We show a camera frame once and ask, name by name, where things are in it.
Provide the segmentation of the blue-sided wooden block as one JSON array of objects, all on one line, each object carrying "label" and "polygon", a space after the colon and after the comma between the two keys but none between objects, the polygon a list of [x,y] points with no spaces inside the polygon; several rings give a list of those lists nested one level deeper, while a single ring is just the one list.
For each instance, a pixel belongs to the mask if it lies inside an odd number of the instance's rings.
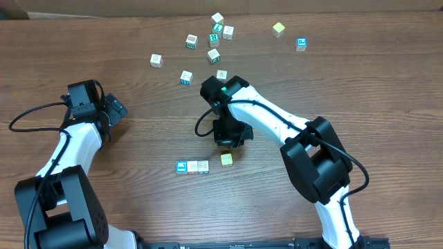
[{"label": "blue-sided wooden block", "polygon": [[208,174],[209,173],[209,163],[207,160],[200,160],[197,162],[198,173],[199,174]]}]

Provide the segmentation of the red picture wooden block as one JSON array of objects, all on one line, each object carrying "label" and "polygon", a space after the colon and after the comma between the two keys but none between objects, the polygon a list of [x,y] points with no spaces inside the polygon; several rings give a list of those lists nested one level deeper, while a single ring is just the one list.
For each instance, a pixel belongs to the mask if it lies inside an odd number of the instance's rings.
[{"label": "red picture wooden block", "polygon": [[198,162],[196,160],[188,161],[187,162],[187,171],[188,171],[188,174],[198,174],[199,173]]}]

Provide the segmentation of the red-edged wooden block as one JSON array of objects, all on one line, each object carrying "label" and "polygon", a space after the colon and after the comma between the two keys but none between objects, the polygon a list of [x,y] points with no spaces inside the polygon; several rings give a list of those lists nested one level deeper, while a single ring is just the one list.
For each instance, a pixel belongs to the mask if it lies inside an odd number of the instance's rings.
[{"label": "red-edged wooden block", "polygon": [[187,174],[188,173],[188,162],[187,161],[177,161],[176,173],[177,174]]}]

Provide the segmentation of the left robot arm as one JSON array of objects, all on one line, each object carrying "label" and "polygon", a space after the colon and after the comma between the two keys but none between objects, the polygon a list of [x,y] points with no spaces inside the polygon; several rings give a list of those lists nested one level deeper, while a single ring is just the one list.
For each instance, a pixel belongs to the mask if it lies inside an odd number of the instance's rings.
[{"label": "left robot arm", "polygon": [[15,198],[25,248],[144,248],[134,231],[109,225],[87,174],[105,136],[127,114],[112,94],[70,93],[63,103],[74,117],[58,129],[60,141],[36,176],[18,182]]}]

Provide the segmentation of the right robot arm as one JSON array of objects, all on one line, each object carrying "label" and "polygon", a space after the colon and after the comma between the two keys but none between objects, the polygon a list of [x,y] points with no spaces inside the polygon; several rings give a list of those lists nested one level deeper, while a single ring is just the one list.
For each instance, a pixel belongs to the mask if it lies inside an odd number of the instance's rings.
[{"label": "right robot arm", "polygon": [[280,148],[289,179],[316,206],[329,248],[358,248],[360,233],[353,223],[348,196],[352,160],[331,124],[322,117],[292,115],[263,98],[238,76],[226,83],[209,77],[201,96],[218,119],[211,133],[219,146],[236,148],[253,139],[253,130]]}]

